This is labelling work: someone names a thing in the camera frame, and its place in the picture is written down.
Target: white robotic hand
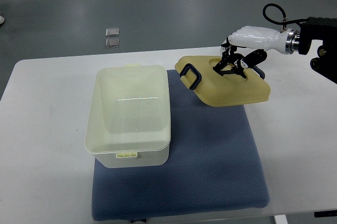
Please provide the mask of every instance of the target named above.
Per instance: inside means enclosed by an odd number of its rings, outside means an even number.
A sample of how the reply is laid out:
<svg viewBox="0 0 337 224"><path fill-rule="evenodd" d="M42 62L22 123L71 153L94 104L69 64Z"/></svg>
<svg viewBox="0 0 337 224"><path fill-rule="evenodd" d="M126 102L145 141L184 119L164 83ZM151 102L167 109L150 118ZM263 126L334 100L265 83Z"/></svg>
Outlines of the white robotic hand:
<svg viewBox="0 0 337 224"><path fill-rule="evenodd" d="M282 54L292 54L298 51L299 38L299 32L292 29L279 32L269 28L245 26L228 36L222 43L227 46L221 46L221 53L232 45L265 51L275 49Z"/></svg>

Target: translucent plastic box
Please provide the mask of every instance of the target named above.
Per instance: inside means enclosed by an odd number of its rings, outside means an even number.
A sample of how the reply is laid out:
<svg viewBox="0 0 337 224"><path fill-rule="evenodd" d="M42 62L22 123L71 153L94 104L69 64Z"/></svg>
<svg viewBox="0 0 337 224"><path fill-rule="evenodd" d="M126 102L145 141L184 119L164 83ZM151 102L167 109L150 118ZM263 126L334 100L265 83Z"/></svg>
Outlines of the translucent plastic box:
<svg viewBox="0 0 337 224"><path fill-rule="evenodd" d="M106 68L96 76L85 146L108 168L160 165L171 139L167 71Z"/></svg>

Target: black handle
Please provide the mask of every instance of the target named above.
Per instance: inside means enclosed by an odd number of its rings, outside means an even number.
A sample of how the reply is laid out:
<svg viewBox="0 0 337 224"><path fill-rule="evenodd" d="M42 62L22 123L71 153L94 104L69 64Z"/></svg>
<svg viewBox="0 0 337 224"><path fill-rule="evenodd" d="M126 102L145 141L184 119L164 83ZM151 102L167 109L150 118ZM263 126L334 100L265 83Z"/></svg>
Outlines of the black handle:
<svg viewBox="0 0 337 224"><path fill-rule="evenodd" d="M188 73L189 70L191 70L192 73L195 74L195 76L196 76L196 79L194 80L194 82L189 87L189 89L191 91L193 91L201 81L201 74L191 63L187 63L184 66L184 68L182 69L182 71L180 72L180 78L182 76L185 76Z"/></svg>

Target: white table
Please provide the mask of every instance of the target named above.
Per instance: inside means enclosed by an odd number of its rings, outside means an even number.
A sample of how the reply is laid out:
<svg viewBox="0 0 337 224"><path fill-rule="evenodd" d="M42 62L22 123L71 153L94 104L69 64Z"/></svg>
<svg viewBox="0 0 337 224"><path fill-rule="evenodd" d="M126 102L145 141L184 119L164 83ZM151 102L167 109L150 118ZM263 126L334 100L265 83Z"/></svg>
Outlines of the white table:
<svg viewBox="0 0 337 224"><path fill-rule="evenodd" d="M270 99L245 105L269 205L148 223L337 209L337 85L310 69L318 45L313 42L306 56L269 51L260 68L272 89ZM173 69L182 56L219 53L219 47L207 47L18 62L0 101L1 223L93 223L94 158L84 139L101 68L141 63Z"/></svg>

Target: plastic container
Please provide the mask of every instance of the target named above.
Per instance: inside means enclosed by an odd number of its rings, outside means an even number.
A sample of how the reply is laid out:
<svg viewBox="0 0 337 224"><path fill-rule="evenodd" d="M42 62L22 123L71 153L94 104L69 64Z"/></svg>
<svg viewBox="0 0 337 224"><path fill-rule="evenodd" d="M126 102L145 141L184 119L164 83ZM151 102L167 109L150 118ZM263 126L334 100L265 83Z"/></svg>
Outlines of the plastic container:
<svg viewBox="0 0 337 224"><path fill-rule="evenodd" d="M85 147L108 168L160 165L171 139L167 71L159 65L102 69Z"/></svg>
<svg viewBox="0 0 337 224"><path fill-rule="evenodd" d="M185 71L181 81L210 106L241 105L269 99L269 85L252 69L244 70L245 79L236 74L221 76L213 70L220 60L219 56L184 56L175 69L178 73Z"/></svg>

